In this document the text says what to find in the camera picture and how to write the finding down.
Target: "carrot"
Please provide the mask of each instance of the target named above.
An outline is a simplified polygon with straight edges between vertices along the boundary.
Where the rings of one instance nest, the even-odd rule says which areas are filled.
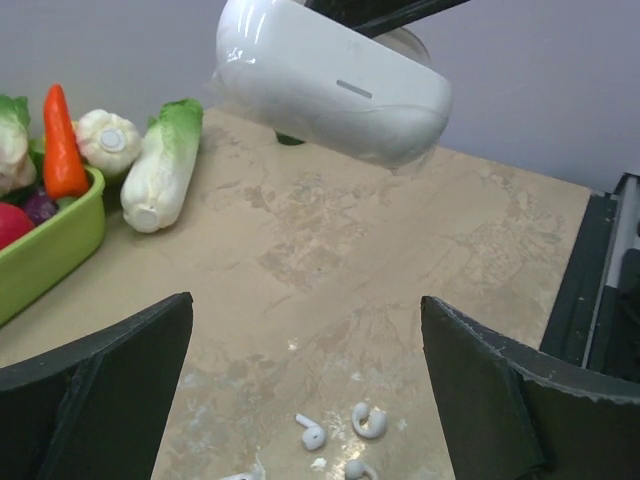
[[[57,84],[49,89],[44,102],[44,131],[47,143],[43,177],[47,194],[54,200],[81,197],[89,190],[89,180],[76,145],[64,91]]]

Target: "beige marble tabletop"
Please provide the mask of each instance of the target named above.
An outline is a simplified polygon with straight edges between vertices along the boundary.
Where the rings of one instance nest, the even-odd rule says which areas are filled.
[[[356,457],[382,479],[451,479],[420,298],[537,346],[588,197],[445,149],[394,176],[209,112],[178,225],[143,236],[110,213],[100,250],[0,330],[0,366],[190,291],[155,479],[255,467],[256,479],[337,480]],[[381,440],[354,435],[360,401],[388,413]],[[323,450],[302,448],[296,412],[325,427]]]

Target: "white ear hook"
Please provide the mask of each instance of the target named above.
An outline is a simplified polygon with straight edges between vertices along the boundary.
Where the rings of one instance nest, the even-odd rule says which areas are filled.
[[[295,420],[306,428],[302,434],[302,443],[304,444],[304,448],[313,452],[325,444],[327,441],[327,434],[320,425],[300,413],[296,414]]]
[[[230,477],[224,477],[220,480],[256,480],[253,473],[239,473],[238,475],[231,475]]]
[[[362,423],[367,422],[368,428],[363,428]],[[358,403],[351,412],[351,424],[353,429],[362,438],[374,439],[381,437],[387,431],[387,415],[384,412],[371,413],[369,405]]]
[[[345,480],[360,480],[368,478],[369,480],[378,480],[378,474],[366,463],[360,460],[349,460],[344,466]]]

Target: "purple onion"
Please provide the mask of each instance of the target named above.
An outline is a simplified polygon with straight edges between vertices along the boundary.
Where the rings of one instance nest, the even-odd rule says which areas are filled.
[[[44,188],[39,188],[24,203],[22,210],[29,216],[34,225],[38,226],[58,213],[58,205],[47,195]]]

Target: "white plastic casing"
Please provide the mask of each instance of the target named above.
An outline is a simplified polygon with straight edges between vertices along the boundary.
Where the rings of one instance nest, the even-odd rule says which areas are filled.
[[[219,106],[387,168],[427,152],[451,114],[441,75],[292,0],[228,0],[216,54]]]

